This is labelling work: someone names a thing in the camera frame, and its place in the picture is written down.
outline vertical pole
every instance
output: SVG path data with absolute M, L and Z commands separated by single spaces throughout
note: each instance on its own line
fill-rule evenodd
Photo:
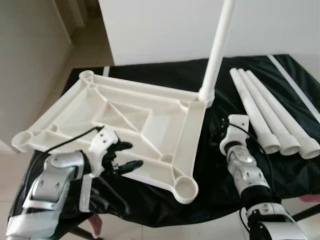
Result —
M 224 0 L 218 26 L 198 99 L 210 107 L 215 98 L 215 85 L 226 45 L 235 0 Z

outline wire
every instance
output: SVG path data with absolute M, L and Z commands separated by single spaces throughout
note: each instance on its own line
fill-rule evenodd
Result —
M 107 183 L 106 180 L 104 180 L 101 176 L 99 176 L 97 178 L 103 185 L 105 185 L 124 205 L 124 208 L 125 208 L 125 213 L 126 214 L 130 214 L 131 210 L 130 210 L 130 207 L 129 207 L 129 204 L 127 203 L 126 200 L 124 200 L 124 198 L 122 196 L 120 196 L 116 190 L 114 190 L 109 183 Z
M 49 148 L 48 150 L 42 152 L 42 153 L 31 163 L 31 165 L 30 165 L 30 167 L 29 167 L 29 171 L 27 172 L 27 175 L 26 175 L 25 180 L 28 181 L 32 169 L 34 168 L 34 166 L 36 165 L 36 163 L 38 162 L 38 160 L 39 160 L 43 155 L 46 155 L 46 154 L 48 154 L 49 152 L 51 152 L 52 150 L 54 150 L 54 149 L 57 149 L 57 148 L 59 148 L 59 147 L 61 147 L 61 146 L 63 146 L 63 145 L 66 145 L 66 144 L 68 144 L 68 143 L 71 143 L 71 142 L 79 139 L 79 138 L 81 138 L 81 137 L 83 137 L 83 136 L 91 133 L 93 130 L 100 131 L 102 128 L 103 128 L 103 127 L 95 126 L 95 127 L 91 128 L 91 129 L 89 129 L 88 131 L 85 131 L 84 133 L 78 135 L 78 136 L 75 136 L 75 137 L 73 137 L 73 138 L 71 138 L 71 139 L 69 139 L 69 140 L 67 140 L 67 141 L 64 141 L 64 142 L 62 142 L 62 143 L 59 143 L 58 145 L 55 145 L 55 146 Z M 24 198 L 24 199 L 26 198 L 26 195 L 27 195 L 27 185 L 25 185 L 25 186 L 24 186 L 24 189 L 23 189 L 23 198 Z
M 270 161 L 270 158 L 269 158 L 268 154 L 264 150 L 264 148 L 261 146 L 261 144 L 258 142 L 258 140 L 250 132 L 244 130 L 242 127 L 237 126 L 235 124 L 229 123 L 229 125 L 237 128 L 237 129 L 240 129 L 241 131 L 246 133 L 259 146 L 259 148 L 263 152 L 263 154 L 264 154 L 264 156 L 266 158 L 267 164 L 268 164 L 269 177 L 270 177 L 270 188 L 271 188 L 272 191 L 275 191 L 275 189 L 274 189 L 274 186 L 275 186 L 274 185 L 274 174 L 273 174 L 273 170 L 272 170 L 272 163 Z
M 240 220 L 241 220 L 241 223 L 242 225 L 244 226 L 245 230 L 249 233 L 249 228 L 247 227 L 247 225 L 245 225 L 245 222 L 242 218 L 242 209 L 244 209 L 243 207 L 239 209 L 239 217 L 240 217 Z

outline white pipe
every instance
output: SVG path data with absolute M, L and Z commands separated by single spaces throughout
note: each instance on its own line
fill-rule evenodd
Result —
M 284 156 L 293 155 L 300 151 L 300 144 L 297 139 L 292 136 L 276 113 L 269 106 L 256 86 L 252 84 L 250 77 L 243 69 L 238 69 L 240 76 L 247 89 L 249 90 L 254 102 L 259 108 L 264 120 L 267 122 L 272 133 L 276 136 L 280 143 L 280 153 Z
M 314 118 L 320 123 L 320 113 L 316 109 L 316 107 L 312 104 L 312 102 L 307 98 L 305 93 L 301 90 L 301 88 L 296 84 L 295 80 L 287 73 L 284 67 L 277 61 L 277 59 L 273 55 L 267 55 L 270 61 L 275 65 L 275 67 L 279 70 L 279 72 L 283 75 L 285 80 L 290 84 L 293 90 L 298 94 L 302 102 L 309 109 Z
M 267 100 L 273 111 L 277 114 L 281 122 L 288 131 L 298 140 L 301 145 L 300 155 L 303 159 L 312 159 L 320 155 L 320 145 L 311 138 L 299 123 L 290 115 L 284 106 L 272 95 L 272 93 L 260 82 L 251 72 L 246 71 L 250 76 L 251 82 L 256 86 L 261 95 Z
M 220 70 L 224 48 L 227 42 L 235 0 L 224 0 L 215 37 L 206 66 L 202 86 L 198 93 L 198 99 L 207 103 L 209 108 L 215 99 L 215 86 Z
M 232 68 L 230 70 L 230 75 L 236 90 L 240 95 L 245 111 L 249 116 L 258 142 L 261 144 L 267 154 L 273 154 L 279 151 L 280 143 L 277 137 L 271 133 L 265 119 L 261 115 L 261 112 L 251 97 L 237 69 Z

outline pipe end cap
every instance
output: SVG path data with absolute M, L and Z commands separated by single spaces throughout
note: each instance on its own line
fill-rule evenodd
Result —
M 283 156 L 296 154 L 300 151 L 301 145 L 298 140 L 289 133 L 276 135 L 280 143 L 280 153 Z
M 301 144 L 300 155 L 303 159 L 313 159 L 320 155 L 319 143 L 311 137 L 303 137 L 299 139 Z
M 277 137 L 271 132 L 259 135 L 257 140 L 267 154 L 274 154 L 280 150 L 280 143 Z

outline robotic arm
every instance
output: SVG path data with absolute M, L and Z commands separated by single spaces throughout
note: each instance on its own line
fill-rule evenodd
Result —
M 230 115 L 228 119 L 232 125 L 227 128 L 220 150 L 226 155 L 228 171 L 246 209 L 250 240 L 306 240 L 246 147 L 248 116 Z
M 115 151 L 131 147 L 130 143 L 121 142 L 113 130 L 102 128 L 92 139 L 86 153 L 78 150 L 47 157 L 43 172 L 33 181 L 24 200 L 21 214 L 9 218 L 6 240 L 49 239 L 55 233 L 74 180 L 82 179 L 79 208 L 82 212 L 89 212 L 92 178 L 104 171 L 105 160 L 112 162 Z M 115 173 L 124 174 L 142 164 L 141 160 L 137 160 L 112 166 Z

